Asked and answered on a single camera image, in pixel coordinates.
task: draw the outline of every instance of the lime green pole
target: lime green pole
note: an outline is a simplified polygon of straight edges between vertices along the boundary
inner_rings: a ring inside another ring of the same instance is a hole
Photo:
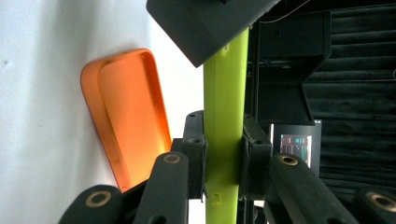
[[[248,62],[248,29],[204,64],[206,224],[234,224]]]

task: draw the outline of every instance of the white wall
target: white wall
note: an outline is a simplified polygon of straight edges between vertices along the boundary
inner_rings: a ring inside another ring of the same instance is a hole
[[[135,0],[0,1],[0,223],[57,223],[97,184],[116,186],[80,88],[83,66],[128,49],[156,57],[172,137],[203,109],[193,67]],[[203,223],[191,206],[191,223]]]

